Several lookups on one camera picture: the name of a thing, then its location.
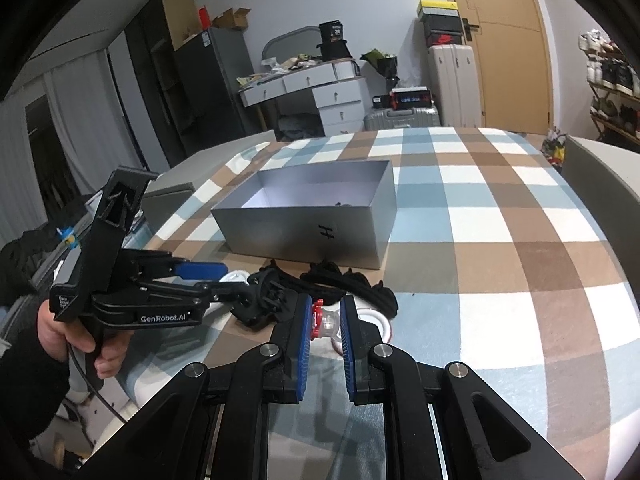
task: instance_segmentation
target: suitcase handle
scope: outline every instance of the suitcase handle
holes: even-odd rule
[[[407,117],[414,114],[414,109],[410,108],[409,110],[387,110],[387,117]]]

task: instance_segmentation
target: metal screw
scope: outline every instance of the metal screw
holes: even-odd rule
[[[260,353],[265,357],[273,357],[280,351],[275,343],[266,343],[260,347]]]
[[[449,366],[449,373],[457,378],[466,377],[469,373],[469,368],[467,368],[462,363],[453,363]]]
[[[202,363],[191,363],[184,367],[184,373],[187,377],[196,378],[200,377],[204,373],[204,364]]]
[[[378,357],[389,357],[394,352],[394,349],[389,345],[375,345],[373,347],[373,353]]]

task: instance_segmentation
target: person's hand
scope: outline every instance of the person's hand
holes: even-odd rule
[[[132,331],[123,330],[104,341],[100,356],[95,360],[98,377],[107,379],[120,371],[132,335]],[[91,353],[95,349],[94,338],[79,320],[72,323],[53,321],[49,300],[41,304],[38,311],[38,339],[44,351],[61,363],[68,359],[67,342],[85,353]]]

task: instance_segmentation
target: checkered tablecloth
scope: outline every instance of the checkered tablecloth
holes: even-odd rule
[[[640,323],[602,231],[526,139],[413,128],[262,144],[222,167],[149,248],[256,271],[210,208],[261,169],[349,158],[393,162],[398,214],[381,270],[398,297],[392,344],[469,364],[587,479],[612,479],[640,442]],[[289,272],[308,266],[279,262]],[[265,342],[223,306],[197,328],[142,331],[123,384],[146,402],[185,364],[235,361]],[[312,343],[305,400],[271,412],[270,478],[384,478],[382,408],[348,403],[341,358]]]

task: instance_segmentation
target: curtain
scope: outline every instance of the curtain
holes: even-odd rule
[[[80,193],[94,193],[118,166],[140,168],[105,51],[44,75],[53,124]]]
[[[31,156],[22,89],[0,103],[0,247],[47,221]]]

